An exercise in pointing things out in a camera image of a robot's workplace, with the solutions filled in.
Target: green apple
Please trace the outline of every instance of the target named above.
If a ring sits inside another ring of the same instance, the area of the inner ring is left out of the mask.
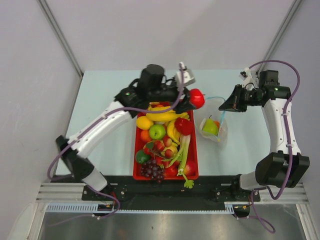
[[[211,118],[208,118],[203,125],[202,131],[217,136],[219,133],[219,128]]]
[[[154,124],[149,129],[149,135],[153,140],[161,140],[166,135],[166,129],[163,125]]]

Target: table top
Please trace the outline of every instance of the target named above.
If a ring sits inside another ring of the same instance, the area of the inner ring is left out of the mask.
[[[206,97],[228,98],[241,69],[192,70],[196,82],[188,88],[198,88]],[[84,73],[67,137],[83,129],[100,115],[114,96],[140,76],[140,70],[86,71]],[[176,70],[167,70],[168,78]],[[227,112],[227,142],[218,146],[196,132],[199,175],[237,175],[254,171],[270,151],[270,137],[261,107],[248,107],[245,113]],[[104,175],[132,175],[136,135],[135,119],[111,132],[89,155],[88,159]],[[69,174],[62,160],[56,174]]]

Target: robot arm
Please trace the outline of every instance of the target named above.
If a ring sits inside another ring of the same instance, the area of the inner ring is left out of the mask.
[[[72,144],[62,155],[62,160],[76,181],[83,181],[96,191],[101,191],[108,185],[104,176],[88,160],[89,154],[107,134],[133,119],[138,114],[138,109],[147,109],[150,102],[174,102],[179,96],[182,82],[184,86],[194,83],[191,70],[183,63],[180,66],[183,74],[178,71],[173,78],[164,82],[164,68],[155,64],[148,65],[142,70],[140,78],[122,89],[109,107],[88,126],[69,138],[61,135],[56,139],[60,151]],[[196,109],[186,87],[183,94],[184,98],[174,108],[177,113]]]
[[[289,162],[289,147],[283,111],[291,91],[280,86],[278,72],[267,70],[260,73],[259,79],[246,68],[241,72],[242,85],[234,87],[231,96],[219,107],[221,111],[245,112],[247,106],[261,106],[270,136],[270,153],[256,166],[255,171],[239,176],[239,187],[244,190],[273,185],[281,187]],[[292,169],[286,187],[294,188],[310,165],[309,158],[302,156],[298,147],[291,119],[291,106],[288,104],[286,115],[291,136]]]

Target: lemon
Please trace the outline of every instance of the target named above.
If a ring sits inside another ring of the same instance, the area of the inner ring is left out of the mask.
[[[146,116],[140,116],[136,119],[136,126],[142,130],[148,130],[154,122],[149,120]]]

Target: white background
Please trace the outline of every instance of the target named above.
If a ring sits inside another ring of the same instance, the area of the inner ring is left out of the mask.
[[[293,0],[48,0],[82,70],[242,69]]]
[[[35,0],[2,1],[0,29],[0,239],[5,240],[46,179],[80,80]]]
[[[272,59],[291,63],[301,75],[300,88],[292,101],[292,123],[302,155],[310,157],[310,168],[303,178],[303,184],[318,225],[320,224],[319,12],[320,1],[304,1],[272,57]],[[280,84],[290,86],[293,91],[297,77],[289,67],[269,64],[267,68],[279,70]]]

